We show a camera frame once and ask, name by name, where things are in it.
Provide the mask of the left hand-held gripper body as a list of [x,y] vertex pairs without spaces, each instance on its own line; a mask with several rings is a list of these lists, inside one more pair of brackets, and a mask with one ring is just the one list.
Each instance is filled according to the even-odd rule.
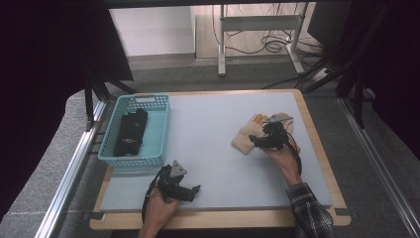
[[157,173],[157,188],[166,202],[172,202],[175,199],[183,201],[186,196],[196,195],[192,188],[180,185],[186,174],[187,170],[177,160],[159,170]]

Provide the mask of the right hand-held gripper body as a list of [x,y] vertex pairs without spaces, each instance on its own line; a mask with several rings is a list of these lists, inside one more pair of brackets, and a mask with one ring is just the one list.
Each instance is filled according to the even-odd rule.
[[271,116],[263,121],[263,132],[265,133],[265,148],[276,148],[280,150],[288,141],[288,133],[280,122],[275,122]]

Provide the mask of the light blue plastic basket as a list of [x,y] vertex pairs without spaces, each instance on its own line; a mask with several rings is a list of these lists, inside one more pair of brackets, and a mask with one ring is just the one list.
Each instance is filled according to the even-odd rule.
[[[143,144],[135,156],[116,157],[114,148],[123,115],[136,113],[143,108],[149,113]],[[167,94],[123,95],[117,99],[108,123],[98,159],[113,167],[158,168],[164,162],[170,119]]]

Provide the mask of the person's right hand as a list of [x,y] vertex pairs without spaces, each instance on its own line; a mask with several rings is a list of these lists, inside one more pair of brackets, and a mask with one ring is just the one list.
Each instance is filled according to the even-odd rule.
[[289,140],[289,143],[292,149],[285,146],[279,151],[275,151],[270,148],[263,148],[262,150],[273,160],[274,164],[284,176],[287,184],[289,186],[293,186],[301,183],[302,178],[298,173],[298,164],[293,154],[293,151],[299,151],[299,147],[292,139]]

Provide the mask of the person's left hand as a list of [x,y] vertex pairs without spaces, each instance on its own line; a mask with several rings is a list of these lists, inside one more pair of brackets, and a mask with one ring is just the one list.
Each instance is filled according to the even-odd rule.
[[160,190],[155,186],[149,197],[144,226],[160,230],[173,217],[180,201],[167,203]]

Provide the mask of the wooden table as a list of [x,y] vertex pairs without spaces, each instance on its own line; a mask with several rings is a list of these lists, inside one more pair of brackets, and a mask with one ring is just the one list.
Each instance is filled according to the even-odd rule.
[[[209,92],[173,92],[169,100],[177,95],[207,95],[207,94],[241,94],[241,93],[271,93],[291,92],[297,99],[297,104],[303,114],[310,141],[318,158],[320,169],[326,180],[332,196],[333,204],[326,207],[337,226],[347,226],[352,218],[348,212],[334,173],[320,142],[318,133],[303,99],[297,89],[275,90],[243,90],[243,91],[209,91]],[[216,229],[216,228],[257,228],[257,227],[291,227],[294,217],[290,205],[281,208],[235,209],[235,210],[190,210],[180,207],[175,217],[168,223],[170,229]]]

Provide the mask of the white foam mat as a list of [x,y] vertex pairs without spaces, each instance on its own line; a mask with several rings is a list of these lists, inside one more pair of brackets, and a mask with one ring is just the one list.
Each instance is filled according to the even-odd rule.
[[289,206],[287,184],[262,150],[243,154],[232,140],[255,114],[284,112],[293,118],[292,137],[301,149],[302,178],[326,207],[332,196],[310,141],[303,114],[291,92],[177,95],[170,98],[165,161],[178,161],[181,184],[199,185],[190,210],[235,210]]

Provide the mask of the white power strip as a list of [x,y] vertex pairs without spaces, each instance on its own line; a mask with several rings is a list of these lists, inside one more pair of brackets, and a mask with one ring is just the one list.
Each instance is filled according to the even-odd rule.
[[320,69],[313,77],[312,80],[313,81],[319,81],[321,79],[323,79],[324,77],[326,77],[328,74],[330,73],[330,69],[324,67],[322,69]]

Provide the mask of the black tripod stand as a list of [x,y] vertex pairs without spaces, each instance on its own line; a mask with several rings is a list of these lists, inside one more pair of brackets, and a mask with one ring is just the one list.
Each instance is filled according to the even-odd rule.
[[367,27],[367,30],[362,37],[360,45],[356,48],[349,61],[332,73],[328,74],[324,78],[315,82],[314,84],[303,89],[304,93],[312,92],[320,86],[326,84],[338,76],[342,76],[339,84],[335,89],[335,93],[338,97],[346,97],[352,88],[355,89],[354,93],[354,119],[357,124],[363,129],[363,70],[362,70],[362,59],[367,50],[367,47],[373,38],[377,30],[376,20],[372,20]]
[[106,102],[111,98],[111,94],[105,85],[106,82],[110,82],[112,85],[130,94],[136,93],[136,90],[120,80],[96,76],[87,64],[83,67],[83,73],[85,74],[84,98],[87,117],[86,131],[90,131],[95,126],[96,122],[94,119],[93,95],[96,95],[101,102]]

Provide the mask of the black curtain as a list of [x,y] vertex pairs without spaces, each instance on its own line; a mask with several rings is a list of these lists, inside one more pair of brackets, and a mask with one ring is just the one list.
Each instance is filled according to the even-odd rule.
[[420,159],[420,0],[353,0],[346,31],[389,9],[363,56],[373,110]]
[[0,0],[0,221],[40,162],[67,99],[131,70],[106,0]]

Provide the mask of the aluminium rail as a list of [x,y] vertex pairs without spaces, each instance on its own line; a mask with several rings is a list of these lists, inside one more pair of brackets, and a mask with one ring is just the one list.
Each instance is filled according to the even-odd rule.
[[96,160],[98,129],[87,127],[82,96],[71,97],[63,119],[42,160],[47,180],[48,208],[35,238],[103,238],[90,220],[104,167]]
[[381,181],[388,197],[393,203],[398,215],[405,225],[411,238],[420,238],[420,219],[414,212],[408,199],[403,194],[397,183],[391,176],[389,170],[385,166],[382,157],[379,155],[377,149],[372,143],[365,129],[363,129],[354,118],[354,110],[349,102],[345,99],[338,98],[344,114],[346,115],[352,129],[354,130],[358,140],[367,154],[373,169],[375,170],[379,180]]

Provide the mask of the white metal desk frame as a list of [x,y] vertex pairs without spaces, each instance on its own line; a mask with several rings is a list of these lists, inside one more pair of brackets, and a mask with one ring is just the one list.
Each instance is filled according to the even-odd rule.
[[225,34],[233,31],[272,31],[284,30],[291,31],[293,35],[289,37],[286,49],[294,65],[295,71],[299,75],[304,74],[303,66],[298,58],[296,46],[306,17],[309,3],[306,2],[303,9],[297,15],[275,15],[275,16],[247,16],[247,17],[227,17],[225,6],[220,6],[220,39],[218,52],[218,75],[226,75],[226,54],[225,54]]

